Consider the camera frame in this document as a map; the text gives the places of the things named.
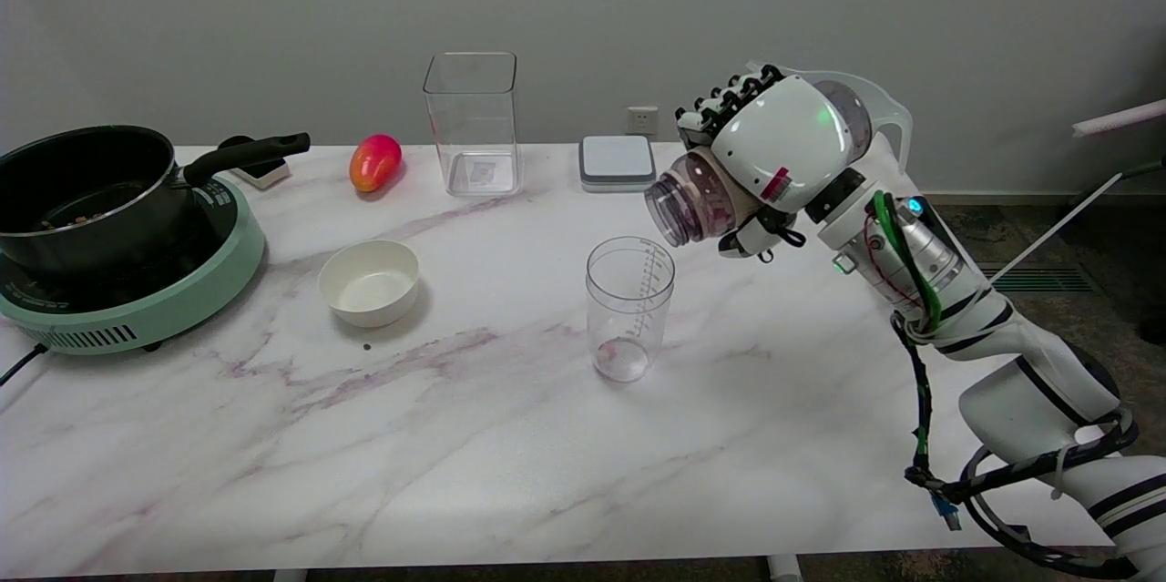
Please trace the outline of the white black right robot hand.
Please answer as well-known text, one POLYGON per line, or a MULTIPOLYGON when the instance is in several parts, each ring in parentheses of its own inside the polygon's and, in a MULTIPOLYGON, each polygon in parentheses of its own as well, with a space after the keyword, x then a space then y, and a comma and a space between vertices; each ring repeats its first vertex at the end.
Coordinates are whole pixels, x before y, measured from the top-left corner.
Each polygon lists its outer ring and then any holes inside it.
POLYGON ((799 213, 866 153, 872 120, 841 80, 812 80, 774 65, 735 76, 676 108, 683 154, 644 195, 670 246, 712 240, 719 255, 770 261, 800 248, 799 213))

